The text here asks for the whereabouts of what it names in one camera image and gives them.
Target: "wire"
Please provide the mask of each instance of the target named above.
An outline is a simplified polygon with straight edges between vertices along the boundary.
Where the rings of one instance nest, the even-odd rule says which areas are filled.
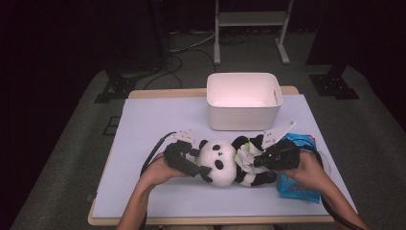
[[[187,53],[187,52],[199,52],[199,53],[202,53],[202,54],[204,54],[205,56],[207,56],[207,57],[209,58],[211,64],[212,64],[212,66],[213,66],[214,73],[216,72],[214,60],[212,59],[212,57],[211,57],[208,53],[206,53],[206,52],[204,52],[204,51],[201,51],[201,50],[185,50],[185,51],[182,51],[182,52],[177,53],[176,55],[180,55],[180,54]]]
[[[196,47],[196,46],[199,46],[199,45],[201,45],[201,44],[206,43],[207,41],[211,40],[213,37],[214,37],[214,34],[210,35],[209,37],[204,38],[203,40],[200,40],[200,41],[194,43],[193,45],[190,45],[190,46],[187,46],[187,47],[183,47],[183,48],[180,48],[180,49],[176,49],[176,50],[170,50],[170,52],[171,52],[171,53],[178,53],[178,52],[182,52],[182,51],[188,50],[188,49],[190,49],[190,48],[193,48],[193,47]]]
[[[177,75],[174,73],[174,72],[178,71],[178,70],[182,67],[183,61],[182,61],[181,58],[176,57],[176,56],[172,56],[171,58],[176,58],[176,59],[178,59],[178,60],[180,61],[179,66],[178,66],[176,69],[174,69],[174,70],[169,70],[168,67],[167,67],[167,70],[168,70],[167,73],[162,74],[162,75],[159,75],[159,76],[153,78],[152,80],[150,80],[150,81],[144,86],[143,90],[147,89],[147,87],[148,87],[150,84],[152,84],[154,81],[157,81],[158,79],[161,79],[162,77],[167,76],[167,75],[170,75],[170,74],[174,75],[175,78],[178,80],[180,87],[181,87],[181,88],[183,87],[183,82],[182,82],[182,80],[180,80],[180,79],[177,77]]]

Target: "black stand leg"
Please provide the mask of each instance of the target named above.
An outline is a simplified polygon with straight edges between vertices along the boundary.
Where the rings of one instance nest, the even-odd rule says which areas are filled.
[[[325,75],[310,75],[319,96],[334,96],[337,100],[359,99],[356,92],[349,88],[342,75],[346,69],[345,62],[333,63]]]

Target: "panda plush toy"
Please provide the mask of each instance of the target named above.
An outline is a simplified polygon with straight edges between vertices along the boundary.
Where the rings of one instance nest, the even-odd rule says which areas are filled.
[[[233,143],[201,141],[200,152],[194,155],[195,163],[212,168],[209,174],[201,175],[203,180],[217,187],[227,187],[234,181],[248,187],[275,182],[274,172],[253,166],[254,157],[262,153],[261,137],[239,136]]]

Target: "white storage bin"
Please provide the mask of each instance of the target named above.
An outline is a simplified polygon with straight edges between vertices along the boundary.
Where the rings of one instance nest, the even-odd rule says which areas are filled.
[[[209,124],[215,130],[266,130],[283,102],[277,78],[268,73],[218,73],[207,80]]]

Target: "gray carpet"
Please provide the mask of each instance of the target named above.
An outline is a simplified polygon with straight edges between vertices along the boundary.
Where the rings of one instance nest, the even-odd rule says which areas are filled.
[[[351,67],[343,78],[359,100],[339,101],[318,96],[308,76],[324,74],[329,66],[305,65],[314,35],[286,35],[284,44],[291,60],[289,65],[281,62],[274,43],[276,34],[242,36],[247,38],[246,42],[221,46],[221,64],[215,70],[268,72],[278,78],[280,85],[296,86],[309,103],[360,216],[372,229],[404,229],[405,132],[375,96],[367,80]],[[176,35],[171,48],[185,47],[200,39],[202,36]],[[212,45],[195,49],[213,56]],[[214,71],[208,56],[196,51],[177,56],[182,66],[175,74],[183,87],[205,87],[207,77]],[[174,70],[179,64],[179,59],[170,58],[168,68]],[[143,89],[153,78],[139,80],[136,89]],[[124,100],[94,103],[107,81],[105,72],[101,71],[89,84],[12,229],[114,229],[87,222],[91,202],[86,199],[97,190],[114,139],[102,134],[109,119],[121,115],[124,105]],[[174,75],[166,75],[147,87],[166,88],[179,88]],[[280,226],[292,230],[335,229],[332,223]]]

